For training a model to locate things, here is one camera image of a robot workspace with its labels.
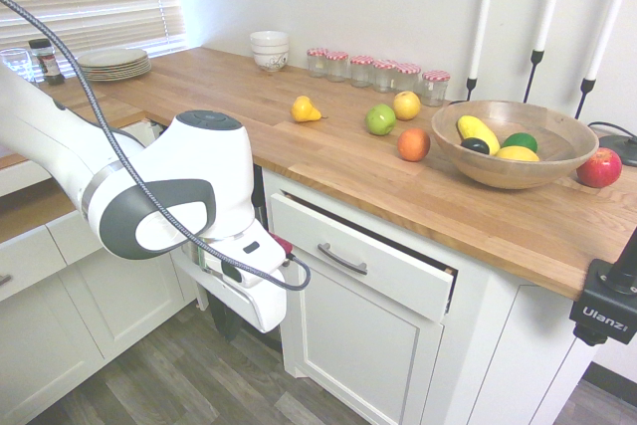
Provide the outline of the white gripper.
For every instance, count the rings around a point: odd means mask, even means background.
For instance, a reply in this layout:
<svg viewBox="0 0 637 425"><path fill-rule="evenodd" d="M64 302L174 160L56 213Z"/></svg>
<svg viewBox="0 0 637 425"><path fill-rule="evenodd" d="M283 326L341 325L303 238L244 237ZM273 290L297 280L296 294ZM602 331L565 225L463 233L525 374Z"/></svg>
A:
<svg viewBox="0 0 637 425"><path fill-rule="evenodd" d="M254 221L242 233L209 245L224 255L282 280L284 248ZM244 319L261 332L279 325L287 311L286 291L251 273L224 269L221 262L191 242L178 250L178 266L212 297L212 317L228 341L237 336Z"/></svg>

